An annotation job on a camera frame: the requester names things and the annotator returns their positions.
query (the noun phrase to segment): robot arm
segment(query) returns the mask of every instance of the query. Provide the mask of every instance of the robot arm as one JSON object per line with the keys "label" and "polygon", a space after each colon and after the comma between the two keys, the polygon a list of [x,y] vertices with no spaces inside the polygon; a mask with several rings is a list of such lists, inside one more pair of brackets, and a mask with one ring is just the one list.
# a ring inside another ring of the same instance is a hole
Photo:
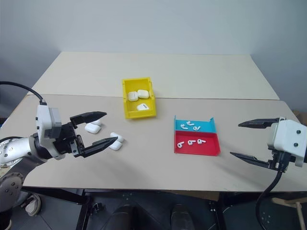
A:
{"label": "robot arm", "polygon": [[273,160],[259,161],[254,156],[230,152],[243,161],[260,167],[285,172],[289,162],[295,162],[298,167],[303,167],[307,162],[307,127],[293,120],[283,117],[275,119],[255,119],[246,121],[238,126],[248,128],[271,127],[268,148],[272,151]]}
{"label": "robot arm", "polygon": [[62,125],[57,108],[40,104],[37,108],[37,133],[28,138],[5,138],[0,140],[0,167],[9,170],[0,178],[0,230],[10,223],[11,208],[17,200],[26,176],[36,166],[50,158],[63,159],[66,153],[74,157],[88,157],[114,143],[117,139],[106,138],[84,147],[80,135],[76,135],[78,124],[93,122],[104,112],[85,113],[70,118]]}

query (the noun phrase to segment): white wall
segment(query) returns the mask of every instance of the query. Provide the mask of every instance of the white wall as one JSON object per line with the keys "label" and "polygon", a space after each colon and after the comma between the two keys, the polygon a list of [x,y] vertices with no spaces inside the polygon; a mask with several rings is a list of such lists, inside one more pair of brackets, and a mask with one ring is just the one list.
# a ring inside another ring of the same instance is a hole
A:
{"label": "white wall", "polygon": [[[251,54],[307,111],[306,0],[0,0],[0,22],[1,80],[32,86],[60,51]],[[3,86],[0,115],[24,94]]]}

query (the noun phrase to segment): cable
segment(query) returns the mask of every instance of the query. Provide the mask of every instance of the cable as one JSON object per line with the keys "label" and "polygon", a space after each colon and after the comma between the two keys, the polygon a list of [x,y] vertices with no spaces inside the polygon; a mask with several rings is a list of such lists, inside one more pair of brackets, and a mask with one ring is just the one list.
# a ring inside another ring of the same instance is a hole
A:
{"label": "cable", "polygon": [[4,142],[4,141],[6,141],[6,140],[9,140],[9,139],[20,139],[20,138],[22,138],[22,137],[7,137],[7,138],[2,138],[2,139],[0,140],[0,143],[1,143],[1,142]]}
{"label": "cable", "polygon": [[256,217],[258,220],[258,223],[260,224],[260,226],[262,227],[263,230],[267,230],[266,227],[264,226],[261,217],[260,217],[260,204],[263,201],[264,197],[277,185],[277,183],[279,182],[281,176],[282,176],[283,172],[278,171],[275,179],[273,180],[272,184],[270,184],[269,187],[267,187],[266,190],[264,190],[263,193],[261,193],[261,195],[258,197],[258,200],[256,202]]}
{"label": "cable", "polygon": [[44,98],[38,92],[36,92],[35,90],[32,90],[31,88],[29,88],[25,85],[18,84],[18,83],[12,82],[12,81],[0,81],[0,85],[13,85],[13,86],[17,86],[17,87],[23,88],[25,90],[28,90],[31,93],[33,93],[36,97],[39,98],[39,104],[46,104]]}

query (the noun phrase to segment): yellow tray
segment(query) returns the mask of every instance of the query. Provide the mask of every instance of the yellow tray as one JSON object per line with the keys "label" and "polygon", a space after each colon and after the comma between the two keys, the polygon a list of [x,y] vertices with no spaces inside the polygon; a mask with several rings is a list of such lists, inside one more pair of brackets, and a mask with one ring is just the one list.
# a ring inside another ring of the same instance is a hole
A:
{"label": "yellow tray", "polygon": [[[136,102],[130,102],[127,99],[127,94],[131,91],[147,90],[149,92],[148,99],[139,98]],[[148,116],[156,116],[155,99],[153,87],[150,78],[133,78],[123,79],[123,101],[126,118],[141,118]],[[136,107],[139,104],[145,103],[149,110],[138,111]]]}

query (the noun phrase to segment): desk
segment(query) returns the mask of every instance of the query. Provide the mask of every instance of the desk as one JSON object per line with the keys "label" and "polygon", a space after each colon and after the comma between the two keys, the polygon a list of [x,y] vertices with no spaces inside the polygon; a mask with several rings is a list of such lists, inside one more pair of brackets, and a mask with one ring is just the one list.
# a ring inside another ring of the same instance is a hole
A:
{"label": "desk", "polygon": [[[44,95],[50,107],[58,107],[62,123],[69,117],[88,111],[105,111],[105,125],[94,135],[79,125],[85,145],[108,137],[114,131],[126,141],[119,151],[107,149],[89,158],[50,159],[35,168],[25,186],[160,189],[198,191],[263,191],[276,172],[249,165],[229,151],[271,158],[267,150],[268,129],[238,127],[255,118],[286,116],[297,120],[288,106],[277,100],[156,99],[157,117],[127,120],[122,99],[117,97]],[[0,138],[28,136],[36,132],[38,99],[26,96],[3,128]],[[178,119],[215,118],[221,153],[217,157],[175,154],[174,115]],[[289,165],[274,191],[306,191],[307,166]]]}
{"label": "desk", "polygon": [[140,77],[151,78],[156,98],[279,100],[250,55],[62,52],[33,89],[122,97],[121,80]]}

